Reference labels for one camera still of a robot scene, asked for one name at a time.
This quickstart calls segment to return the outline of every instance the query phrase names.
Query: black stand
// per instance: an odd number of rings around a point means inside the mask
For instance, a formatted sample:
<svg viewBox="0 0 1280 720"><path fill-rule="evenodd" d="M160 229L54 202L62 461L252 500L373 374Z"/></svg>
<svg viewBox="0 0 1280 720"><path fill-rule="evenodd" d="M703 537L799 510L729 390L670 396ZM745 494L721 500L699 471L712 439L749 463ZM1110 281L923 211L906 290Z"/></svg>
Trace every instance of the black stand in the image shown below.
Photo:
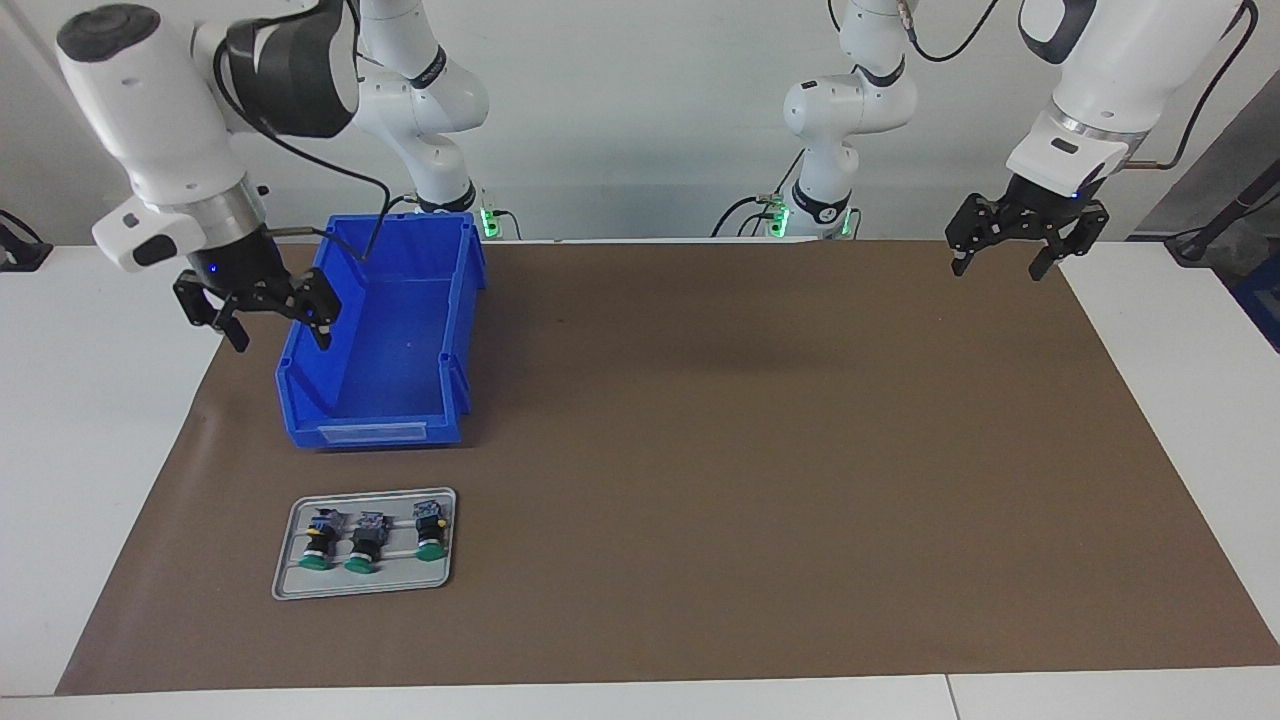
<svg viewBox="0 0 1280 720"><path fill-rule="evenodd" d="M1253 181L1239 197L1224 208L1196 237L1185 242L1178 240L1166 241L1165 247L1169 249L1169 254L1184 268L1206 266L1204 251L1208 250L1208 246L1213 245L1213 241L1221 237L1226 232L1226 228L1243 218L1276 184L1280 184L1280 160L1272 163L1266 172L1258 176L1258 179Z"/></svg>
<svg viewBox="0 0 1280 720"><path fill-rule="evenodd" d="M0 273L35 273L45 264L45 259L54 251L54 246L45 242L26 242L13 234L13 231L0 224ZM6 260L4 255L12 256Z"/></svg>

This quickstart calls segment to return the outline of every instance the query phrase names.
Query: green led light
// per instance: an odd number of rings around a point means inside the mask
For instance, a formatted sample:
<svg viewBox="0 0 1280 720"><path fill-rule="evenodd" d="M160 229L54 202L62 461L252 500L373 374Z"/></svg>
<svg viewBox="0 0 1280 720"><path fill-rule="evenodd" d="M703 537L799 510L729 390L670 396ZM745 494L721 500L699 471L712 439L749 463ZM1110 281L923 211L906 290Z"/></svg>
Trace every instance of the green led light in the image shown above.
<svg viewBox="0 0 1280 720"><path fill-rule="evenodd" d="M502 225L498 224L498 218L488 208L480 208L480 224L484 225L484 236L486 238L502 234Z"/></svg>
<svg viewBox="0 0 1280 720"><path fill-rule="evenodd" d="M791 208L783 205L773 214L773 224L769 225L769 234L773 237L786 237L787 223L791 220Z"/></svg>

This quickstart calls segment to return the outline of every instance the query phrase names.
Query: green cap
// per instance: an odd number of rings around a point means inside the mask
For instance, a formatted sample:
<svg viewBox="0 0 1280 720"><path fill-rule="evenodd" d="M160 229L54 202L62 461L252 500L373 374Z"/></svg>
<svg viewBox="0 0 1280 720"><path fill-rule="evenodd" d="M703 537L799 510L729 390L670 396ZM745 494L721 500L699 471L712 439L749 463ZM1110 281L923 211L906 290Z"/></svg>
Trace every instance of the green cap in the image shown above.
<svg viewBox="0 0 1280 720"><path fill-rule="evenodd" d="M298 560L298 565L306 568L307 570L328 570L329 561L319 555L303 555L302 560Z"/></svg>
<svg viewBox="0 0 1280 720"><path fill-rule="evenodd" d="M444 560L444 546L439 543L426 543L417 548L417 559L422 562L435 562L436 560Z"/></svg>
<svg viewBox="0 0 1280 720"><path fill-rule="evenodd" d="M364 557L348 557L347 561L342 564L342 566L351 570L352 573L358 573L361 575L374 574L374 564L365 560Z"/></svg>

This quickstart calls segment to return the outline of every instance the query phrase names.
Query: white wall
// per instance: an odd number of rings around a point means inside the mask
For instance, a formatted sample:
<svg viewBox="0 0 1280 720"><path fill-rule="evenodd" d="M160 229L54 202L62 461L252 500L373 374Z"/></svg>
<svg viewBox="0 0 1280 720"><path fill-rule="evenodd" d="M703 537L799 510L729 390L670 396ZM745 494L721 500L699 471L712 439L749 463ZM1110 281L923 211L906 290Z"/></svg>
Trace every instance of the white wall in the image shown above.
<svg viewBox="0 0 1280 720"><path fill-rule="evenodd" d="M1121 3L1124 0L1102 0ZM1280 67L1280 8L1263 4L1262 28L1206 113L1184 169ZM18 8L47 47L60 23L96 0L0 0ZM233 19L271 14L283 0L150 0L166 13ZM480 74L493 96L489 123L458 140L474 174L532 237L699 236L731 201L769 191L799 147L782 124L782 97L796 81L849 69L822 0L426 0L451 55ZM950 50L973 27L984 0L922 4L922 41ZM1057 72L1032 56L1016 32L1018 0L1004 0L989 27L959 60L910 59L922 102L906 128L858 140L863 177L856 204L864 237L938 237L964 196L998 195L1005 158L1030 126ZM6 29L4 55L13 50ZM1216 67L1228 42L1211 60ZM1212 73L1185 88L1144 156L1167 158L1189 108ZM23 82L44 82L29 65ZM12 70L0 76L5 92ZM79 160L84 137L58 102L0 105L0 138L29 145L28 160L4 173L0 200L19 184L45 192L125 192L118 172ZM22 128L22 133L14 133ZM330 213L367 211L376 193L270 147L239 138L253 177L273 187L275 224L321 223ZM378 142L348 129L307 143L408 190L403 168ZM1103 200L1123 238L1179 173L1128 173ZM83 213L33 218L58 237L84 238Z"/></svg>

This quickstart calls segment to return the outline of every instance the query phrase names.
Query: white table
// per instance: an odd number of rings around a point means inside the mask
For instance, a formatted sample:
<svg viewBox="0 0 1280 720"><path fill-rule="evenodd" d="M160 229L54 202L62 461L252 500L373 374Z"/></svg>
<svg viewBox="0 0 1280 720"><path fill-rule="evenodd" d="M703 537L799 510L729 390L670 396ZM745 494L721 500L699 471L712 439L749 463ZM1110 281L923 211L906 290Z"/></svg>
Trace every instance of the white table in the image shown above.
<svg viewBox="0 0 1280 720"><path fill-rule="evenodd" d="M1179 269L1158 246L1102 245L1064 270L1280 635L1280 356L1212 274ZM218 346L182 320L174 274L129 277L93 249L64 247L37 274L0 275L0 720L425 708L460 719L1280 719L1280 667L41 697L56 687ZM28 509L54 509L84 539L51 533L49 516Z"/></svg>

